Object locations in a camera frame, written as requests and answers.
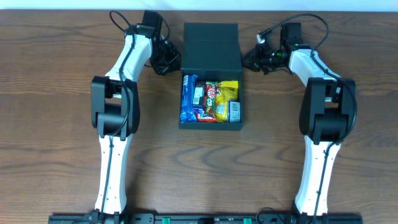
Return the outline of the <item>yellow snack packet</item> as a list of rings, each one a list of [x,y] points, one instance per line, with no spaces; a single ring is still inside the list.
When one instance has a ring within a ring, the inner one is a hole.
[[[217,85],[215,98],[215,118],[217,122],[227,122],[228,102],[238,100],[238,81],[222,81]]]

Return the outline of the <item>black gift box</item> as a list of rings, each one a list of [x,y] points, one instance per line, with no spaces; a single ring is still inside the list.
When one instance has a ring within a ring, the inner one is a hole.
[[[239,131],[244,124],[243,66],[238,25],[184,23],[181,76],[197,75],[204,81],[237,81],[240,122],[179,122],[180,129]]]

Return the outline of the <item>red green KitKat Milo bar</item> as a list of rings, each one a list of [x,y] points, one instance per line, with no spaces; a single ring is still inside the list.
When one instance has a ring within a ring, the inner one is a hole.
[[[205,114],[215,120],[216,82],[205,83]]]

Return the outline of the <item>small blue candy box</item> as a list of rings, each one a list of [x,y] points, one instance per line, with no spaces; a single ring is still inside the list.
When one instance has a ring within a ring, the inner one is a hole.
[[[238,101],[228,102],[228,122],[240,123],[241,122],[241,104]]]

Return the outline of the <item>dark blue chocolate bar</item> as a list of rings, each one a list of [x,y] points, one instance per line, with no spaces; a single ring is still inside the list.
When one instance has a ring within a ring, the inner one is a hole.
[[[204,114],[205,112],[205,81],[197,81],[193,94],[193,112]]]

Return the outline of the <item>blue biscuit bar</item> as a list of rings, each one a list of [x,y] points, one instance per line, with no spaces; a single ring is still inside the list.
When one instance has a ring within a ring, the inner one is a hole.
[[[182,123],[197,121],[195,112],[193,111],[193,99],[196,80],[196,75],[185,75],[183,77],[182,100],[180,110],[180,121]]]

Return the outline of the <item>red snack packet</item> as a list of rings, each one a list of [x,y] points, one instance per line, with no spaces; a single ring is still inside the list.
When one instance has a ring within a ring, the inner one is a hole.
[[[217,119],[213,114],[197,113],[197,121],[204,123],[215,123],[217,122]]]

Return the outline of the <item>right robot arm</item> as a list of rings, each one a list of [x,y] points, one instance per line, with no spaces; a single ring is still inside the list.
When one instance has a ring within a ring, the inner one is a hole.
[[[352,131],[358,112],[355,82],[332,72],[317,48],[304,44],[299,22],[283,22],[280,47],[274,49],[260,31],[257,45],[242,58],[243,67],[268,74],[285,67],[299,77],[305,94],[299,128],[305,141],[305,161],[300,188],[290,214],[278,214],[281,223],[361,223],[359,215],[328,214],[327,196],[335,157]]]

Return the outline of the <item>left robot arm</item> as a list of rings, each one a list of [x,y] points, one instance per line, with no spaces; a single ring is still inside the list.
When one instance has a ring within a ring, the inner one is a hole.
[[[177,48],[161,34],[165,19],[146,10],[142,22],[127,23],[125,44],[112,69],[91,81],[91,123],[101,146],[99,193],[87,223],[127,223],[125,213],[127,156],[140,122],[137,81],[151,66],[158,75],[181,67]]]

